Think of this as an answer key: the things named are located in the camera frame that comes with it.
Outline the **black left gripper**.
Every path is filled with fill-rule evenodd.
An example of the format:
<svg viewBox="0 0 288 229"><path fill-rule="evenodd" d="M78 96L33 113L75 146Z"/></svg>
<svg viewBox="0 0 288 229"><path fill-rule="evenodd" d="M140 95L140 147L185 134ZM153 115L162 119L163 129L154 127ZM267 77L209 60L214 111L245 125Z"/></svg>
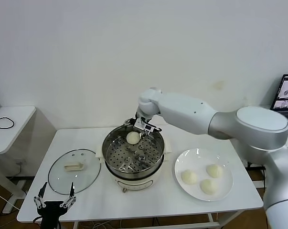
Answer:
<svg viewBox="0 0 288 229"><path fill-rule="evenodd" d="M63 208L70 208L76 202L74 183L71 183L70 193L68 199L63 201L46 201L43 197L47 187L47 182L44 183L39 190L38 195L34 196L33 200L38 209L40 209L40 216L42 217L42 229L56 229L59 222L59 217L64 214Z"/></svg>

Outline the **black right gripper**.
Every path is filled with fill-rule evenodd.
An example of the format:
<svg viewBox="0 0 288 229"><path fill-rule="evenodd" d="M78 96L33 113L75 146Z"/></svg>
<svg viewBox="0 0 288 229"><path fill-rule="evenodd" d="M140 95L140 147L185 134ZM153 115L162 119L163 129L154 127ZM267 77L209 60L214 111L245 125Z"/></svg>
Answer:
<svg viewBox="0 0 288 229"><path fill-rule="evenodd" d="M146 130L146 123L142 120L142 118L137 118L136 121L135 119L127 119L124 123L123 126L127 127L134 127L135 129L138 129L140 131L145 131ZM140 132L139 133L139 139L141 140L145 136L145 132Z"/></svg>

